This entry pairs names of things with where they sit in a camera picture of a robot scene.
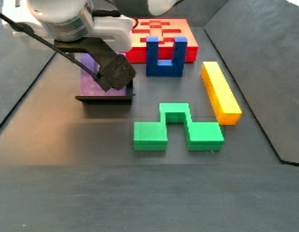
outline dark gray table surface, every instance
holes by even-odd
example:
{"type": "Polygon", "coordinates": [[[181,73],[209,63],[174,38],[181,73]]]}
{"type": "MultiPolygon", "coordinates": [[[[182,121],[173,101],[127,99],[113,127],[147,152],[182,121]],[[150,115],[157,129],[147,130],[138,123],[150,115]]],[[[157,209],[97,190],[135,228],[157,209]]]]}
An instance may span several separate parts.
{"type": "Polygon", "coordinates": [[[299,167],[278,163],[201,28],[182,78],[147,78],[135,64],[131,105],[81,104],[79,70],[55,56],[0,130],[0,231],[299,231],[299,167]],[[199,77],[218,61],[243,111],[218,152],[186,150],[170,124],[166,152],[133,151],[134,121],[159,102],[187,102],[213,121],[199,77]]]}

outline purple block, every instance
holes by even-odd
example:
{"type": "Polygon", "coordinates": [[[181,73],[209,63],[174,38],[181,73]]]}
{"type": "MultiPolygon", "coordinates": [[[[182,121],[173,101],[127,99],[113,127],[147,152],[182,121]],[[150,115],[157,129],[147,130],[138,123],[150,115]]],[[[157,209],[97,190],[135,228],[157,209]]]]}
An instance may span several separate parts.
{"type": "MultiPolygon", "coordinates": [[[[81,57],[82,64],[94,72],[97,73],[97,67],[98,64],[90,57],[87,53],[82,53],[81,57]]],[[[123,87],[121,90],[109,89],[106,92],[102,91],[101,87],[93,80],[91,76],[85,72],[85,70],[81,70],[81,93],[79,96],[99,96],[99,97],[123,97],[126,93],[126,87],[123,87]]]]}

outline red block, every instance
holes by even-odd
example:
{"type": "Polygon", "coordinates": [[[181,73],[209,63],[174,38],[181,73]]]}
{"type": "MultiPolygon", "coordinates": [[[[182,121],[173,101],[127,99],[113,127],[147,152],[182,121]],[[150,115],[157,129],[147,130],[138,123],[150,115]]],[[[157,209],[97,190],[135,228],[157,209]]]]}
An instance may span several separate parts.
{"type": "Polygon", "coordinates": [[[198,44],[193,37],[186,19],[138,19],[137,28],[133,30],[133,48],[125,53],[129,63],[146,62],[146,37],[158,36],[158,59],[171,60],[173,43],[175,36],[187,38],[187,52],[185,63],[194,63],[197,59],[198,44]]]}

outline black cable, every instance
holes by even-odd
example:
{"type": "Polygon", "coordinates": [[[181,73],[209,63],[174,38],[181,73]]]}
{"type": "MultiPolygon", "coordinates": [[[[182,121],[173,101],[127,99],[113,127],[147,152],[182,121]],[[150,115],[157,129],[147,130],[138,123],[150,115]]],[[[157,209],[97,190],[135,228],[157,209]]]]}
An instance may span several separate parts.
{"type": "Polygon", "coordinates": [[[174,5],[179,4],[183,0],[178,0],[178,2],[174,3],[174,5]]]}
{"type": "Polygon", "coordinates": [[[121,13],[117,10],[93,10],[93,17],[121,17],[121,13]]]}
{"type": "Polygon", "coordinates": [[[57,53],[59,53],[67,60],[70,60],[73,63],[77,64],[93,77],[94,80],[98,79],[95,74],[90,71],[90,69],[86,68],[86,66],[79,63],[73,57],[66,55],[51,43],[49,43],[45,39],[42,39],[38,35],[35,35],[30,30],[27,30],[22,25],[17,24],[11,19],[9,19],[3,14],[0,13],[0,18],[4,20],[11,28],[15,28],[19,32],[23,32],[26,35],[29,35],[34,40],[37,40],[39,43],[42,43],[45,46],[47,46],[50,49],[53,49],[57,53]]]}
{"type": "Polygon", "coordinates": [[[134,18],[135,24],[133,26],[133,29],[135,29],[137,25],[138,25],[138,19],[134,18]]]}

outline gray mat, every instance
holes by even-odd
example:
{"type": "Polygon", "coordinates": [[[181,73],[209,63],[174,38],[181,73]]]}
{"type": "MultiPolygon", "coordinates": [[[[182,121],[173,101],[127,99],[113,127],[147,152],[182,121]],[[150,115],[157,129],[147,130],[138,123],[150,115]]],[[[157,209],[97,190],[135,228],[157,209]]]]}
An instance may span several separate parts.
{"type": "Polygon", "coordinates": [[[299,168],[0,167],[0,232],[299,232],[299,168]]]}
{"type": "Polygon", "coordinates": [[[51,51],[29,49],[0,20],[0,125],[51,56],[51,51]]]}
{"type": "Polygon", "coordinates": [[[0,232],[299,232],[299,168],[278,164],[199,28],[198,60],[182,78],[147,78],[137,64],[131,105],[82,104],[79,70],[55,56],[0,130],[0,232]],[[243,116],[219,152],[187,152],[171,124],[166,152],[133,151],[134,121],[159,102],[189,102],[211,121],[201,62],[217,60],[243,116]]]}
{"type": "Polygon", "coordinates": [[[205,31],[279,158],[299,163],[299,7],[230,0],[205,31]]]}
{"type": "Polygon", "coordinates": [[[278,163],[205,32],[193,28],[193,33],[201,45],[199,55],[197,62],[185,65],[182,78],[146,77],[145,64],[134,65],[131,105],[75,101],[79,69],[55,56],[0,133],[0,164],[278,163]],[[133,151],[133,123],[159,119],[159,102],[187,102],[194,121],[215,121],[199,77],[201,62],[207,60],[221,64],[243,111],[238,125],[223,128],[226,144],[222,150],[187,152],[182,125],[171,124],[166,152],[133,151]]]}

